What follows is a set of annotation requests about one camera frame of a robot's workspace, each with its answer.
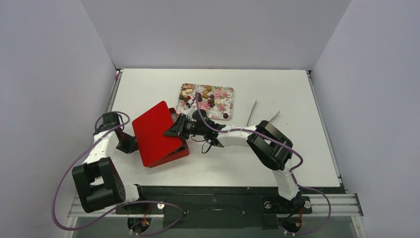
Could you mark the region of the red chocolate box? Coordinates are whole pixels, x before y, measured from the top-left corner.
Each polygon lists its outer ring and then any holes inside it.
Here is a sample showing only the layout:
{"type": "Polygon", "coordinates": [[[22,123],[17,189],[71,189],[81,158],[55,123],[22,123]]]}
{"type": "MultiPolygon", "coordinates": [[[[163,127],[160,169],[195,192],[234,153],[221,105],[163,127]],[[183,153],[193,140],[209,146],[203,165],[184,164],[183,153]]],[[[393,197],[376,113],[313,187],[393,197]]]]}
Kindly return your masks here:
{"type": "Polygon", "coordinates": [[[153,125],[148,135],[149,146],[147,157],[143,160],[148,168],[157,167],[189,155],[186,140],[180,137],[168,137],[163,133],[177,120],[179,114],[166,104],[152,109],[153,125]]]}

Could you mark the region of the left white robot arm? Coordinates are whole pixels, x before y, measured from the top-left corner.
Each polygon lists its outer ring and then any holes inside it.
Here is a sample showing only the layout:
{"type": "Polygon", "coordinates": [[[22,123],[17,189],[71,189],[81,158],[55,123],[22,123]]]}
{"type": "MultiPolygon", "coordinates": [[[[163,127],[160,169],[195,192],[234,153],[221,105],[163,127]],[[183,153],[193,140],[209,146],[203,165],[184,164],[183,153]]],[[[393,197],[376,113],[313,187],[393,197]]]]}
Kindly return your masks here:
{"type": "Polygon", "coordinates": [[[137,184],[125,185],[112,162],[115,150],[131,154],[138,150],[136,138],[123,131],[124,113],[108,112],[102,115],[101,125],[94,131],[94,145],[87,158],[72,169],[72,177],[79,200],[86,213],[112,205],[128,203],[135,213],[147,209],[148,200],[140,195],[137,184]]]}

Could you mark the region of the red box lid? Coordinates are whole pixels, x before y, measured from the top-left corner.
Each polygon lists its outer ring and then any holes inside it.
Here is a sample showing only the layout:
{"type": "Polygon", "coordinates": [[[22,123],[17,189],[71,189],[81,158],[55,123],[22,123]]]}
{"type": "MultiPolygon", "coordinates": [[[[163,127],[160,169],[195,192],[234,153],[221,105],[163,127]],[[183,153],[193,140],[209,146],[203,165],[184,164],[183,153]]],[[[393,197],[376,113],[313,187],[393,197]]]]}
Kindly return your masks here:
{"type": "Polygon", "coordinates": [[[165,101],[157,103],[132,121],[144,167],[153,168],[172,161],[171,153],[182,147],[179,137],[164,135],[173,125],[174,121],[165,101]]]}

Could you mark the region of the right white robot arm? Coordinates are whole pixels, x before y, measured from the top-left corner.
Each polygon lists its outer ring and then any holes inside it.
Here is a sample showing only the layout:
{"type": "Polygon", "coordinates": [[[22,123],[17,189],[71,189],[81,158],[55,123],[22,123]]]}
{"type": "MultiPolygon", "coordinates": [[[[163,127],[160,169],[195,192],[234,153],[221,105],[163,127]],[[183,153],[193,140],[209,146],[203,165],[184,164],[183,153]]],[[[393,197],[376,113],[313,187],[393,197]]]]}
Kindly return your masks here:
{"type": "Polygon", "coordinates": [[[259,161],[273,172],[279,205],[286,212],[310,209],[311,203],[302,192],[293,175],[289,160],[294,153],[293,143],[270,122],[246,127],[227,126],[212,121],[204,110],[194,110],[178,116],[174,124],[164,132],[166,137],[187,140],[202,136],[210,147],[249,147],[259,161]]]}

